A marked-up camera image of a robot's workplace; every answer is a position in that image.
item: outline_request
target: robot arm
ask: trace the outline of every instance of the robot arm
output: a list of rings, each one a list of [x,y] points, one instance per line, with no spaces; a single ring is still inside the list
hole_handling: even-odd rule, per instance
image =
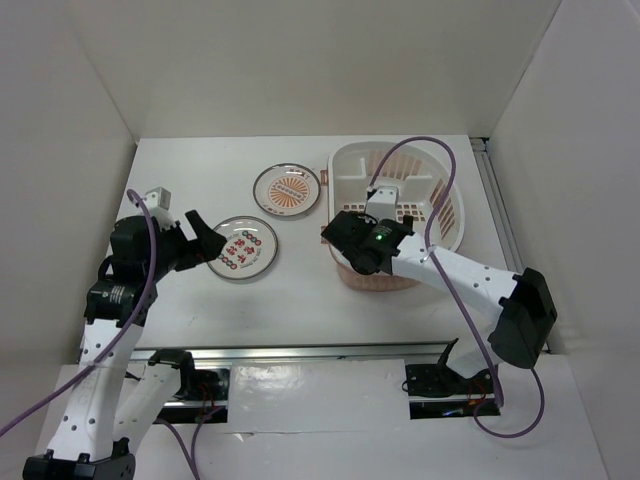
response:
[[[438,246],[427,249],[424,237],[413,231],[412,217],[393,220],[397,196],[397,187],[370,191],[365,213],[338,213],[322,236],[362,275],[384,272],[448,291],[435,255],[462,301],[490,320],[483,341],[494,363],[532,368],[557,318],[542,274],[527,268],[518,275]],[[477,345],[464,341],[456,344],[446,365],[464,378],[486,368]]]
[[[191,390],[195,374],[191,355],[160,350],[149,360],[132,395],[117,409],[129,359],[157,298],[155,284],[172,270],[214,260],[227,241],[195,210],[185,214],[196,234],[195,239],[187,240],[168,211],[170,194],[162,188],[148,192],[143,201],[153,217],[156,237],[153,288],[141,299],[150,265],[146,221],[141,215],[119,220],[110,237],[113,253],[101,265],[98,280],[87,294],[79,369],[91,368],[90,373],[71,390],[46,453],[27,459],[26,480],[133,478],[134,454],[165,401]],[[95,363],[140,301],[143,306],[133,324],[105,359]]]

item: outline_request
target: dish rack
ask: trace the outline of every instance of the dish rack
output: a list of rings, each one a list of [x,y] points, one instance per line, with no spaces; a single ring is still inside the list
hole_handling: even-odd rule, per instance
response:
[[[363,212],[366,190],[384,155],[393,147],[390,142],[351,143],[329,158],[329,218],[340,210]],[[378,184],[399,189],[396,220],[403,215],[414,217],[413,229],[423,233],[434,206],[444,194],[449,171],[424,150],[405,145],[387,160]],[[431,229],[431,242],[449,250],[457,250],[464,234],[464,207],[457,185],[453,184]],[[338,265],[340,279],[355,290],[387,292],[417,285],[415,280],[385,273],[363,276],[353,271],[349,262],[332,246],[329,250]]]

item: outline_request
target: plate with orange sunburst pattern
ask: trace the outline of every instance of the plate with orange sunburst pattern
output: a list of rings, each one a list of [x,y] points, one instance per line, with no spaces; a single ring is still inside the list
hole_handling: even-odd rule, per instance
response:
[[[274,165],[256,179],[253,198],[261,209],[271,215],[300,215],[313,207],[320,198],[320,181],[311,170],[302,165]]]

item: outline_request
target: plate with red floral pattern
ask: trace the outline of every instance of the plate with red floral pattern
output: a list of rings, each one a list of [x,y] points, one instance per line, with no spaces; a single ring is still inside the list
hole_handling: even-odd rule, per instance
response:
[[[264,272],[278,253],[278,237],[273,228],[255,217],[233,217],[218,224],[214,231],[227,237],[227,243],[209,268],[228,280],[245,280]]]
[[[302,165],[274,165],[256,179],[253,198],[261,209],[271,215],[300,215],[313,207],[320,198],[320,181],[311,170]]]

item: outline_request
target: plate rim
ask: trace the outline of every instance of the plate rim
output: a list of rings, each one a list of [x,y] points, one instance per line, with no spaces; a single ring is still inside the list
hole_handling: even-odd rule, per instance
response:
[[[265,209],[260,202],[258,201],[258,198],[256,197],[256,186],[258,185],[258,182],[260,181],[260,179],[269,171],[269,170],[273,170],[275,168],[281,168],[281,167],[298,167],[301,168],[305,171],[307,171],[311,177],[313,177],[313,179],[316,181],[316,185],[318,185],[318,195],[316,196],[315,200],[309,205],[308,208],[305,208],[303,211],[298,212],[298,213],[294,213],[291,215],[278,215],[277,213],[273,213],[270,212],[269,210]],[[322,193],[322,184],[320,183],[320,180],[318,179],[318,176],[313,173],[313,171],[309,168],[309,167],[305,167],[304,165],[300,165],[299,163],[292,163],[292,162],[287,162],[287,163],[277,163],[275,165],[271,165],[268,168],[265,168],[260,175],[258,175],[255,179],[255,181],[253,182],[253,201],[256,202],[256,205],[258,205],[258,207],[260,207],[260,210],[262,210],[263,212],[267,213],[268,215],[271,215],[273,217],[297,217],[298,215],[302,215],[303,213],[307,213],[309,210],[311,210],[316,203],[318,203],[318,200],[320,200],[320,196]]]
[[[259,272],[254,273],[253,275],[250,275],[248,277],[242,277],[242,278],[233,278],[233,277],[227,277],[226,275],[223,275],[222,273],[219,273],[218,271],[216,271],[212,266],[211,266],[211,262],[214,262],[216,259],[211,260],[210,262],[206,262],[207,266],[209,267],[209,270],[211,270],[213,273],[215,273],[216,275],[218,275],[221,278],[224,278],[226,280],[231,280],[231,281],[241,281],[241,280],[248,280],[250,278],[254,278],[257,277],[258,275],[260,275],[261,273],[263,273],[264,271],[266,271],[271,264],[273,263],[273,261],[276,259],[276,257],[278,256],[278,251],[280,250],[280,240],[278,240],[278,235],[276,234],[276,231],[273,229],[273,227],[271,225],[269,225],[266,221],[262,220],[261,218],[258,217],[254,217],[252,215],[236,215],[234,217],[230,217],[227,218],[226,220],[221,221],[220,223],[218,223],[215,227],[213,227],[213,231],[215,232],[218,227],[220,227],[220,225],[222,225],[223,223],[227,223],[227,222],[231,222],[233,220],[237,220],[239,218],[243,218],[243,219],[249,219],[249,220],[257,220],[258,222],[262,223],[264,226],[266,226],[269,231],[273,234],[273,238],[276,241],[276,248],[273,251],[273,256],[271,257],[271,259],[269,260],[269,263],[267,263],[265,265],[265,267],[260,270]]]

